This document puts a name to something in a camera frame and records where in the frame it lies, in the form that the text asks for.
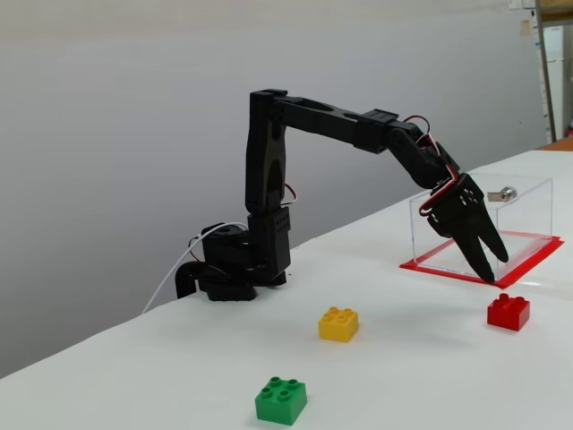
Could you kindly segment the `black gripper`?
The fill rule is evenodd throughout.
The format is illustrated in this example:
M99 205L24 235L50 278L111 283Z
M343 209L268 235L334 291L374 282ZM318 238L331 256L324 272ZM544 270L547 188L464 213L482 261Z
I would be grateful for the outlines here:
M494 282L494 274L481 242L501 262L508 262L509 254L485 207L483 192L470 175L461 174L453 184L440 191L424 211L424 216L439 236L454 239L481 280ZM460 227L451 232L457 218Z

